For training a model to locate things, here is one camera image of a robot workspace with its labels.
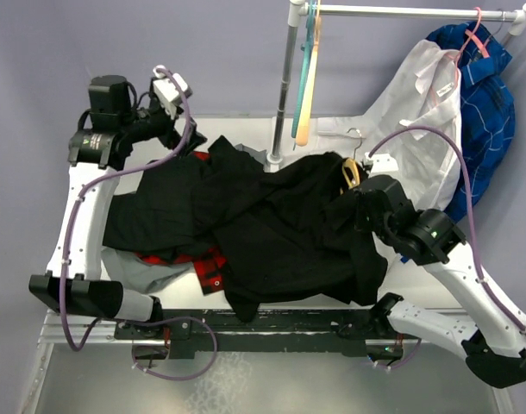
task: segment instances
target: gray fabric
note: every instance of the gray fabric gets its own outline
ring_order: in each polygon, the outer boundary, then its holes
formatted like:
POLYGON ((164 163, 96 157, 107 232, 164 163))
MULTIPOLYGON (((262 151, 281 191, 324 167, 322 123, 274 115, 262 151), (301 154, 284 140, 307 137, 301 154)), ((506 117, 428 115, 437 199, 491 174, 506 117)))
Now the gray fabric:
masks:
POLYGON ((259 162, 260 164, 265 165, 265 162, 266 162, 266 150, 257 151, 257 150, 255 150, 253 148, 246 147, 243 144, 235 145, 235 148, 238 151, 243 151, 244 153, 250 154, 254 160, 259 162))
POLYGON ((170 266, 150 265, 134 253, 113 248, 102 250, 102 262, 110 279, 122 282, 126 289, 140 293, 160 291, 191 268, 191 263, 170 266))

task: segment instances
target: gray wall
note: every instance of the gray wall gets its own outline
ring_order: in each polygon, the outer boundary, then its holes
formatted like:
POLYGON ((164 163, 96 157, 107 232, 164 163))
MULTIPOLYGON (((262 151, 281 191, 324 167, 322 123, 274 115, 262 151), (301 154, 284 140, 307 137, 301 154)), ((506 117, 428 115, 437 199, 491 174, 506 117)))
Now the gray wall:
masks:
MULTIPOLYGON (((484 3, 487 9, 513 9, 522 1, 379 1, 436 8, 484 3)), ((43 270, 56 240, 66 197, 67 140, 87 105, 88 78, 120 73, 142 89, 150 69, 163 63, 193 86, 195 114, 272 115, 287 4, 0 1, 0 413, 17 406, 41 326, 44 309, 28 295, 27 281, 43 270)), ((315 112, 363 112, 410 48, 443 23, 327 17, 315 112)), ((300 30, 298 39, 303 37, 300 30)), ((517 138, 477 217, 485 265, 526 310, 526 34, 511 51, 515 62, 506 78, 517 99, 517 138)), ((297 52, 293 91, 300 59, 297 52)), ((526 413, 526 385, 516 387, 514 397, 526 413)))
MULTIPOLYGON (((145 85, 158 63, 183 74, 198 114, 271 115, 278 104, 288 0, 58 0, 91 73, 145 85)), ((336 3, 460 8, 467 0, 336 3)), ((314 112, 358 114, 384 89, 414 44, 441 21, 328 17, 322 24, 314 112)), ((304 27, 298 39, 304 39, 304 27)), ((297 90, 302 53, 292 84, 297 90)), ((294 99, 289 100, 293 112, 294 99)))
POLYGON ((0 414, 14 413, 46 309, 28 294, 66 201, 88 77, 49 1, 0 1, 0 414))

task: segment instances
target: white bracket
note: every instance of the white bracket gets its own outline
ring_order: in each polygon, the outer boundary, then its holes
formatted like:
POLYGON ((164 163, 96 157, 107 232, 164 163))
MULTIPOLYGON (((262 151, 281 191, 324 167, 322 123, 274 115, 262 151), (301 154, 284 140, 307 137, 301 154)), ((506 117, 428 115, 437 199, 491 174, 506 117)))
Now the white bracket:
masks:
MULTIPOLYGON (((165 77, 163 73, 157 71, 159 68, 164 68, 163 65, 157 65, 153 69, 153 74, 157 80, 154 80, 153 92, 156 94, 160 101, 162 108, 166 110, 167 115, 171 118, 174 118, 177 115, 177 106, 181 104, 180 95, 178 94, 177 88, 171 83, 171 81, 165 77)), ((185 80, 178 73, 173 74, 173 79, 175 79, 180 86, 180 89, 185 93, 186 97, 192 95, 192 89, 185 82, 185 80)))
POLYGON ((387 320, 397 332, 422 338, 462 359, 467 356, 461 345, 462 341, 472 338, 478 330, 471 320, 447 317, 406 300, 398 302, 391 308, 387 320))
POLYGON ((517 18, 512 23, 508 33, 513 36, 519 36, 526 28, 526 4, 523 5, 521 10, 516 10, 517 18))

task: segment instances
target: shirt collar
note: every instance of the shirt collar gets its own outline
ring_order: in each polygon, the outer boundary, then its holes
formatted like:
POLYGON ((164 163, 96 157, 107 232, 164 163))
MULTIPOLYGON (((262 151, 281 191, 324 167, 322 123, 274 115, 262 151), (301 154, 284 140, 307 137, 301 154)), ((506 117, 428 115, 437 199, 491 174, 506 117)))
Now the shirt collar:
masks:
MULTIPOLYGON (((475 27, 476 22, 460 24, 454 29, 453 35, 465 41, 467 36, 464 32, 467 29, 472 31, 475 27)), ((490 39, 491 34, 485 26, 480 25, 476 31, 476 36, 485 43, 487 39, 490 39)), ((487 59, 480 58, 481 55, 475 43, 470 41, 467 44, 459 62, 465 88, 469 88, 491 75, 500 75, 512 60, 512 56, 493 36, 487 44, 487 51, 490 57, 487 59)))

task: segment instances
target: teal hanger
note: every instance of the teal hanger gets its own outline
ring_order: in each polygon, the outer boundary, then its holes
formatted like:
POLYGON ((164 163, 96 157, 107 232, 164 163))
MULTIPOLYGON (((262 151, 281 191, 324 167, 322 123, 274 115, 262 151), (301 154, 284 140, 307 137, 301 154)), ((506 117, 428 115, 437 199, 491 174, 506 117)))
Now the teal hanger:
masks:
POLYGON ((307 21, 305 27, 307 28, 307 35, 305 36, 305 43, 301 46, 304 51, 304 63, 301 66, 301 75, 299 77, 299 90, 297 91, 297 105, 294 112, 294 120, 291 125, 291 137, 296 138, 297 126, 299 124, 299 115, 301 114, 301 104, 304 101, 305 84, 307 83, 307 75, 309 72, 309 63, 311 62, 311 53, 313 51, 313 43, 315 42, 315 0, 309 1, 309 13, 307 14, 307 21))

